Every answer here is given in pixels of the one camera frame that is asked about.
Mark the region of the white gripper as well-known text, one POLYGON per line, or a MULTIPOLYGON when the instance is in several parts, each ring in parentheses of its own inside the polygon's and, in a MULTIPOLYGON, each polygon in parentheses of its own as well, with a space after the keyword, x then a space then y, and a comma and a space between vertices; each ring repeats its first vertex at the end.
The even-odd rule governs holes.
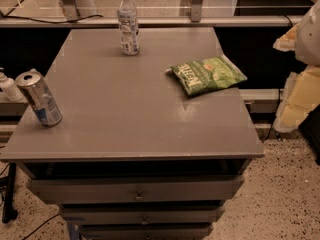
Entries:
POLYGON ((274 42, 273 48, 283 52, 295 50, 296 59, 308 65, 301 73, 290 73, 276 112, 274 129, 289 133, 320 104, 320 68, 316 67, 320 65, 320 0, 299 25, 291 27, 274 42))

